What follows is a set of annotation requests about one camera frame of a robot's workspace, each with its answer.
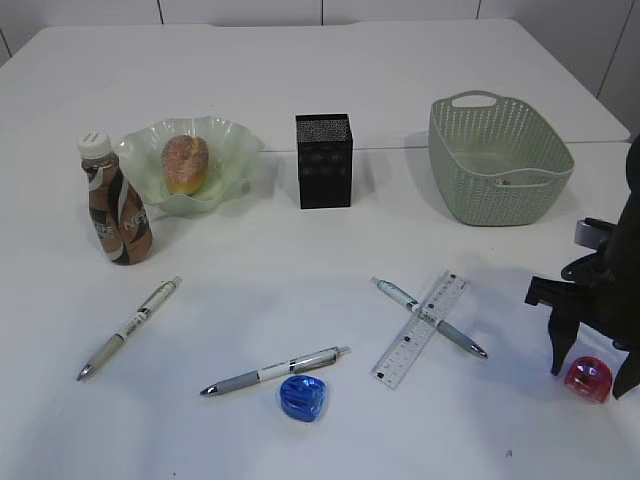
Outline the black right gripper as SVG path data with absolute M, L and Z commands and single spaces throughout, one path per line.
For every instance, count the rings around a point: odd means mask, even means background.
M 525 296 L 532 306 L 552 308 L 548 333 L 552 345 L 550 372 L 558 376 L 585 324 L 611 339 L 627 356 L 613 382 L 620 399 L 639 385 L 639 199 L 627 200 L 609 237 L 594 254 L 563 270 L 561 281 L 534 276 Z

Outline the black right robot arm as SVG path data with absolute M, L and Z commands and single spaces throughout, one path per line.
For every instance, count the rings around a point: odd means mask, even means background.
M 560 281 L 534 276 L 525 296 L 529 305 L 552 308 L 552 375 L 559 374 L 582 324 L 627 353 L 613 380 L 615 399 L 639 385 L 638 140 L 626 157 L 626 182 L 630 194 L 617 224 L 587 217 L 576 226 L 575 242 L 594 252 L 566 265 Z

